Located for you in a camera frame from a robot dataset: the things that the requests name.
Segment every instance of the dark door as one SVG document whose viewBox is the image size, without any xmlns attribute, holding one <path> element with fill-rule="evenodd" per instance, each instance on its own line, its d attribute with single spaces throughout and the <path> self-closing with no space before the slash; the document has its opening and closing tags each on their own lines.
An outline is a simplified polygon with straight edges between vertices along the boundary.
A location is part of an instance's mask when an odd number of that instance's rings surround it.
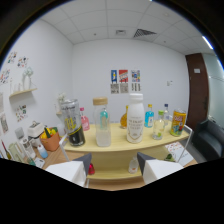
<svg viewBox="0 0 224 224">
<path fill-rule="evenodd" d="M 193 131 L 198 122 L 207 119 L 208 113 L 208 75 L 201 53 L 186 55 L 190 99 L 186 125 Z"/>
</svg>

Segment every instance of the ceiling light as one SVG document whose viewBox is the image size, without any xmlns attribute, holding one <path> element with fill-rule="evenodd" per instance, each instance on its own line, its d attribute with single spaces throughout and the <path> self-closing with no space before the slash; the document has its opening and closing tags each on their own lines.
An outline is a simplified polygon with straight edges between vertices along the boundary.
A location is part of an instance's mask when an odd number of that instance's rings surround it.
<svg viewBox="0 0 224 224">
<path fill-rule="evenodd" d="M 204 36 L 202 36 L 202 38 L 203 38 L 204 41 L 208 44 L 209 48 L 210 48 L 210 49 L 213 49 L 212 45 L 208 42 L 208 40 L 207 40 Z"/>
</svg>

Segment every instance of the chair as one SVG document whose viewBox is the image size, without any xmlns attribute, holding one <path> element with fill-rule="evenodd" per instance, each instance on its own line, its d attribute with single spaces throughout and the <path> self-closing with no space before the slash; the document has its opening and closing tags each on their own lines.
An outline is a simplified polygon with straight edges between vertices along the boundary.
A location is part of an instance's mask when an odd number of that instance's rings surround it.
<svg viewBox="0 0 224 224">
<path fill-rule="evenodd" d="M 222 158 L 224 130 L 218 124 L 206 119 L 197 124 L 192 143 L 207 161 Z"/>
</svg>

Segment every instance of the cabinet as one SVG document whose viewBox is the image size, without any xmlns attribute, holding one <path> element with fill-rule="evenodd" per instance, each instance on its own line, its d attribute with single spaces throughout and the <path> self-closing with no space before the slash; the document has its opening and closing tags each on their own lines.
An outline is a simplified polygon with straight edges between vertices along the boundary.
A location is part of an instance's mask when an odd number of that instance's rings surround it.
<svg viewBox="0 0 224 224">
<path fill-rule="evenodd" d="M 98 147 L 95 138 L 95 125 L 91 124 L 88 131 L 84 131 L 86 143 L 80 147 L 71 146 L 69 142 L 64 145 L 66 152 L 92 154 L 92 163 L 95 168 L 94 175 L 88 175 L 95 180 L 122 180 L 141 176 L 140 168 L 135 174 L 128 172 L 129 162 L 137 152 L 142 152 L 156 159 L 164 160 L 168 155 L 165 145 L 177 142 L 189 137 L 186 131 L 180 137 L 169 133 L 171 122 L 165 128 L 164 137 L 161 140 L 152 138 L 152 128 L 144 127 L 143 139 L 140 143 L 132 144 L 127 141 L 126 129 L 120 128 L 120 124 L 111 124 L 111 145 Z"/>
</svg>

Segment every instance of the glass jar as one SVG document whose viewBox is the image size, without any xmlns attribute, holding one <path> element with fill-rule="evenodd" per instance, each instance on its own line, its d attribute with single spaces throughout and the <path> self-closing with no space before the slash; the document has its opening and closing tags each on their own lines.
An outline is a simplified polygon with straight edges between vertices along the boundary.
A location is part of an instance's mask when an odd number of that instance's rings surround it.
<svg viewBox="0 0 224 224">
<path fill-rule="evenodd" d="M 107 103 L 107 97 L 93 98 L 96 143 L 100 147 L 108 147 L 111 144 L 110 114 L 107 111 Z"/>
</svg>

